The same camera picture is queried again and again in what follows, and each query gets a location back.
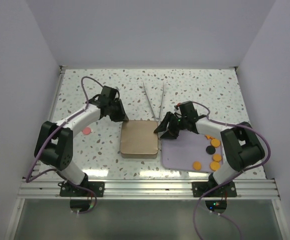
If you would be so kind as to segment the rose gold tin lid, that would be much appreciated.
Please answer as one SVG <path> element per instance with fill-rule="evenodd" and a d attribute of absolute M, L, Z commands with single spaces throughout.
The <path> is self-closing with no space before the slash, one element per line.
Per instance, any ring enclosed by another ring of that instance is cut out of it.
<path fill-rule="evenodd" d="M 155 159 L 159 152 L 159 138 L 152 120 L 129 120 L 121 125 L 119 151 L 125 159 Z"/>

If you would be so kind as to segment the pink round cookie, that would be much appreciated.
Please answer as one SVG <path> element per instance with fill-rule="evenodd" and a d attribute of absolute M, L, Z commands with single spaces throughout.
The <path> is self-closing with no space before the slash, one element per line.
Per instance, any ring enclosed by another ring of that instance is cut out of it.
<path fill-rule="evenodd" d="M 82 130 L 82 133 L 84 135 L 89 135 L 90 133 L 92 132 L 92 129 L 90 127 L 85 127 L 83 130 Z"/>

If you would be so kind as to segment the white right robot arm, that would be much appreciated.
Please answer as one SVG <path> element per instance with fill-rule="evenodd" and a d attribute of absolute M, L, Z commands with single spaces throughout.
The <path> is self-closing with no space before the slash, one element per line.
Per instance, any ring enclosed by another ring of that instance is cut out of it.
<path fill-rule="evenodd" d="M 262 160 L 265 151 L 249 123 L 226 124 L 207 115 L 168 112 L 154 130 L 165 168 L 209 173 L 208 192 L 220 196 L 229 181 Z"/>

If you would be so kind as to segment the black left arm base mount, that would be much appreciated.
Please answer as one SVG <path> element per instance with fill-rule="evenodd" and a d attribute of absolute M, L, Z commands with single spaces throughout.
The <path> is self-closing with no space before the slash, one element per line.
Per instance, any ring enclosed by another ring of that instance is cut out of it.
<path fill-rule="evenodd" d="M 84 186 L 76 186 L 69 182 L 59 182 L 61 197 L 103 197 L 105 183 L 103 181 L 89 181 Z"/>

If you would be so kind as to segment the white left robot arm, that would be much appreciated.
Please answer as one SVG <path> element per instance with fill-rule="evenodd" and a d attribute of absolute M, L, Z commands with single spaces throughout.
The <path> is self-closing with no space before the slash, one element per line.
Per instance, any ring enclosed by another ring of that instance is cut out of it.
<path fill-rule="evenodd" d="M 73 161 L 74 138 L 90 124 L 104 117 L 111 121 L 128 120 L 122 100 L 113 95 L 97 94 L 85 106 L 57 122 L 42 124 L 34 157 L 45 165 L 52 166 L 65 180 L 72 183 L 71 190 L 77 196 L 88 193 L 88 177 Z"/>

